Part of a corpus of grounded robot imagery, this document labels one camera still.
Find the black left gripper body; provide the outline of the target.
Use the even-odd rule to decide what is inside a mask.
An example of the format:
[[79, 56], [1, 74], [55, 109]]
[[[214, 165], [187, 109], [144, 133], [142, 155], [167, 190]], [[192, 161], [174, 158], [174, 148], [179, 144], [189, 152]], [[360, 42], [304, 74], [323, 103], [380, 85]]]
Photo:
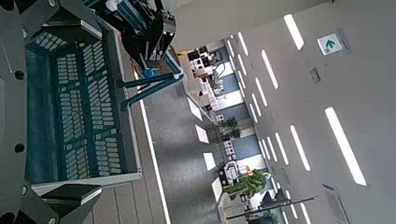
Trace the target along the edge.
[[159, 68], [177, 32], [176, 17], [166, 10], [162, 0], [123, 0], [120, 14], [127, 22], [124, 38], [130, 55], [143, 68]]

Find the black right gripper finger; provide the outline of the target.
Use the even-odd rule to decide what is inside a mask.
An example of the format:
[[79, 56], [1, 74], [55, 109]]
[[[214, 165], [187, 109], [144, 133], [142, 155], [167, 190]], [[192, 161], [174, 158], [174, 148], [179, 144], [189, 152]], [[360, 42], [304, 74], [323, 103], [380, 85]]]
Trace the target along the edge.
[[22, 30], [29, 40], [43, 32], [66, 42], [95, 42], [102, 31], [94, 15], [80, 0], [18, 0]]
[[64, 184], [39, 196], [21, 198], [18, 224], [82, 224], [102, 194], [100, 185]]

